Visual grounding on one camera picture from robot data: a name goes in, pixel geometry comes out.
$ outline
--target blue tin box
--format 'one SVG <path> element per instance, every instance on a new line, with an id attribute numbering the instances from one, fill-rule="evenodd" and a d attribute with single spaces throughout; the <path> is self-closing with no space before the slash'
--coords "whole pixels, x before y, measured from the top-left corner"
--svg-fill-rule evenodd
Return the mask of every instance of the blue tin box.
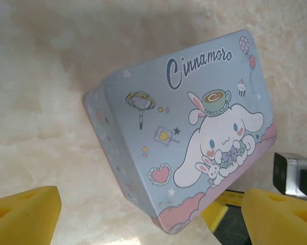
<path id="1" fill-rule="evenodd" d="M 123 195 L 169 234 L 276 140 L 247 30 L 119 70 L 83 103 Z"/>

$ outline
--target marble surface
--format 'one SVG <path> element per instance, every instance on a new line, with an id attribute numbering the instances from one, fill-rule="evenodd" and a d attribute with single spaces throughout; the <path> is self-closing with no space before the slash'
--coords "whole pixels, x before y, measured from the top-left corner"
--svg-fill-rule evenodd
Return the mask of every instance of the marble surface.
<path id="1" fill-rule="evenodd" d="M 201 218 L 166 235 L 124 199 L 81 98 L 116 69 L 243 28 L 278 139 L 232 188 L 275 190 L 273 153 L 307 157 L 307 0 L 0 0 L 0 197 L 58 186 L 52 245 L 218 244 Z"/>

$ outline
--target metal clamp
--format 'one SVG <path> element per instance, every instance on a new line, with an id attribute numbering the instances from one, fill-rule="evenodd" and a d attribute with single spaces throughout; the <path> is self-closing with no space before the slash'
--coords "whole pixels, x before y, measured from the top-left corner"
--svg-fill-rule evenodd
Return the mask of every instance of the metal clamp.
<path id="1" fill-rule="evenodd" d="M 307 158 L 296 153 L 275 153 L 273 185 L 283 195 L 307 200 Z"/>

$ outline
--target cupcake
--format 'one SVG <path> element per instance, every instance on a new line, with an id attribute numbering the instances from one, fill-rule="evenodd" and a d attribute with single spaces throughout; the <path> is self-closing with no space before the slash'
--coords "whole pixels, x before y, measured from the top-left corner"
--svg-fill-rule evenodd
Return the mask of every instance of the cupcake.
<path id="1" fill-rule="evenodd" d="M 246 91 L 246 85 L 243 81 L 243 79 L 240 80 L 240 82 L 237 84 L 237 88 L 239 89 L 239 95 L 243 97 L 245 95 Z"/>

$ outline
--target yellow foam block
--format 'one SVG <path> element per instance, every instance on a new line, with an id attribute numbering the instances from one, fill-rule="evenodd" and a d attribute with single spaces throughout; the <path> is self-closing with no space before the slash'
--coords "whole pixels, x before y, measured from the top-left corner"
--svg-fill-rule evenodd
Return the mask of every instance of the yellow foam block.
<path id="1" fill-rule="evenodd" d="M 241 207 L 244 193 L 226 190 L 217 197 L 216 201 L 222 204 L 234 205 Z"/>
<path id="2" fill-rule="evenodd" d="M 254 245 L 307 245 L 307 201 L 250 189 L 242 214 Z"/>
<path id="3" fill-rule="evenodd" d="M 0 199 L 0 245 L 49 245 L 61 210 L 57 187 Z"/>
<path id="4" fill-rule="evenodd" d="M 228 209 L 229 207 L 225 204 L 214 201 L 202 211 L 201 217 L 204 219 L 206 225 L 212 233 L 215 232 Z"/>

